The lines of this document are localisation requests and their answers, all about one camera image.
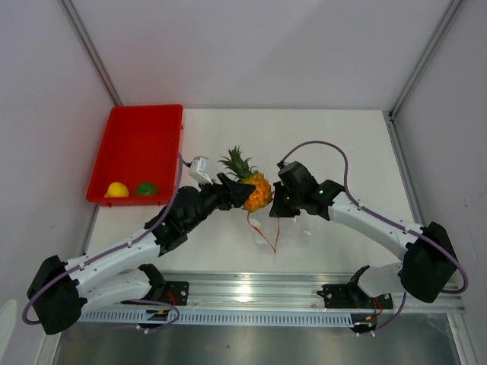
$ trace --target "gray floor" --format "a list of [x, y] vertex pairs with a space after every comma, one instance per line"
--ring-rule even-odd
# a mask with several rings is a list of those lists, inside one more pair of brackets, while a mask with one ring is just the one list
[[175, 325], [143, 335], [80, 323], [62, 336], [56, 364], [458, 365], [444, 315], [402, 315], [376, 338], [348, 329]]

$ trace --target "toy pineapple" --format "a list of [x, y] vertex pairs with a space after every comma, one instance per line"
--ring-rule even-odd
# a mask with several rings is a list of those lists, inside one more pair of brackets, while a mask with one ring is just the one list
[[219, 162], [223, 163], [232, 171], [230, 174], [234, 175], [239, 183], [251, 184], [256, 187], [252, 195], [243, 205], [243, 209], [251, 213], [268, 205], [272, 201], [271, 186], [264, 175], [256, 170], [255, 166], [249, 166], [251, 158], [244, 160], [240, 147], [234, 147], [228, 150], [228, 156], [222, 156], [223, 160]]

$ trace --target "table surface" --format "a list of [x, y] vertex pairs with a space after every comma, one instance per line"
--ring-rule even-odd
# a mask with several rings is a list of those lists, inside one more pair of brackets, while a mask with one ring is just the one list
[[[406, 193], [381, 111], [296, 109], [187, 109], [183, 116], [181, 151], [186, 160], [210, 159], [209, 174], [223, 171], [217, 161], [228, 148], [241, 145], [271, 183], [278, 180], [275, 165], [295, 145], [320, 139], [340, 146], [350, 162], [349, 186], [363, 202], [412, 220]], [[296, 151], [298, 160], [320, 182], [343, 181], [342, 157], [332, 148], [311, 145]], [[182, 185], [196, 186], [183, 171]], [[160, 207], [100, 208], [88, 246], [95, 253], [129, 236]], [[385, 265], [396, 257], [376, 242], [347, 227], [306, 214], [298, 224], [281, 222], [277, 254], [257, 244], [247, 213], [216, 211], [189, 239], [154, 264], [164, 271], [350, 273], [363, 265]], [[264, 228], [273, 240], [275, 220]], [[307, 237], [294, 240], [289, 237]]]

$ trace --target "red container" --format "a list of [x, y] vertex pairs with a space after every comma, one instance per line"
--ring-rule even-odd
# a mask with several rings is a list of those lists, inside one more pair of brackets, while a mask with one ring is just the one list
[[[180, 147], [181, 105], [116, 106], [112, 109], [86, 199], [103, 206], [165, 205], [174, 189]], [[108, 185], [124, 184], [130, 196], [105, 198]], [[157, 195], [137, 196], [140, 183]]]

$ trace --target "pineapple crown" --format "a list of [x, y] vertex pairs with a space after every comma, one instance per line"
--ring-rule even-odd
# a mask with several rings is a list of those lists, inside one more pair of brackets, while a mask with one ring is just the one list
[[231, 150], [228, 150], [228, 156], [221, 156], [223, 160], [219, 160], [219, 162], [232, 171], [229, 173], [230, 175], [238, 179], [246, 179], [257, 171], [255, 170], [257, 166], [249, 166], [249, 161], [252, 160], [252, 157], [246, 158], [245, 160], [242, 158], [240, 146], [235, 146]]

